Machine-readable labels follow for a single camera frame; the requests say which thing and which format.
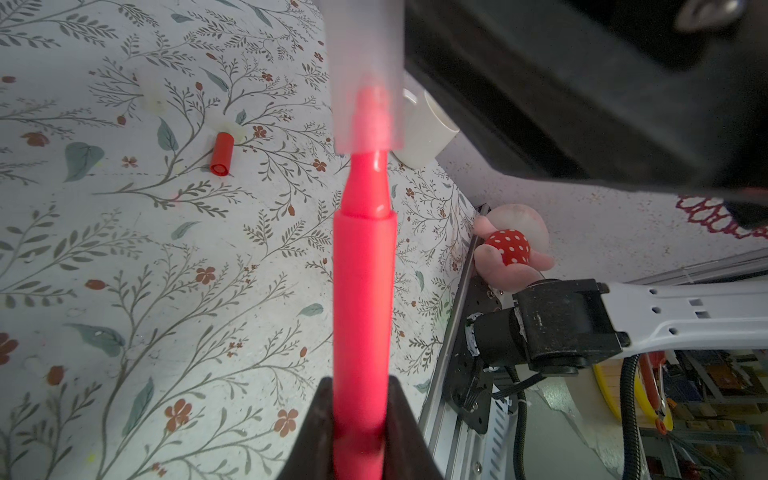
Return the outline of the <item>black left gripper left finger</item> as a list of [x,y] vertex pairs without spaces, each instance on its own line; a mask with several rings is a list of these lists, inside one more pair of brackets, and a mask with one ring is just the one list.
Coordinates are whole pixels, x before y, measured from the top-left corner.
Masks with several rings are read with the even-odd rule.
[[333,479],[332,378],[323,378],[277,480]]

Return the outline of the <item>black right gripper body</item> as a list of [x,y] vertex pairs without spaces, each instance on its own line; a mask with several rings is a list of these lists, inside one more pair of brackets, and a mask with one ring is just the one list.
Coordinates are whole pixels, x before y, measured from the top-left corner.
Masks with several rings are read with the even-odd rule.
[[767,223],[763,1],[409,1],[405,63],[502,174]]

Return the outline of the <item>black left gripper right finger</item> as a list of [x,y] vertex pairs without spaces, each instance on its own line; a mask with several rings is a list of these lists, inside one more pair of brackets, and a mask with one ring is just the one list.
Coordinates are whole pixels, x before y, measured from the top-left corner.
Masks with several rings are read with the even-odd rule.
[[388,379],[384,480],[443,480],[399,380]]

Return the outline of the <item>pink highlighter pen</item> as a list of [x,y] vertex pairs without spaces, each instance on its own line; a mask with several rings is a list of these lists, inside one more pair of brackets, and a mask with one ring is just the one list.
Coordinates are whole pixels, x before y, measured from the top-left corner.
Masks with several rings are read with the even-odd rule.
[[361,88],[350,172],[333,220],[333,468],[338,479],[383,476],[397,216],[387,156],[391,95]]

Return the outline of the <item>translucent white pen cap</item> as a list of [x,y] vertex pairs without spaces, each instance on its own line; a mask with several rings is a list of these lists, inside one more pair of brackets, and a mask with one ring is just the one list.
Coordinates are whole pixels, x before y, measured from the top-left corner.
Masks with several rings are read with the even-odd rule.
[[340,154],[403,145],[404,3],[322,1],[333,138]]

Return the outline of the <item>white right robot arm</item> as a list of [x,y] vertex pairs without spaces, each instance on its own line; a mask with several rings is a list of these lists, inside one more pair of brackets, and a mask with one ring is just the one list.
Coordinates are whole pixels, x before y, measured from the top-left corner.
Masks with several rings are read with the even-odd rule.
[[[763,1],[409,1],[407,71],[498,172],[712,195],[767,222]],[[459,299],[447,344],[565,376],[663,350],[760,348],[767,292],[541,280],[510,309]]]

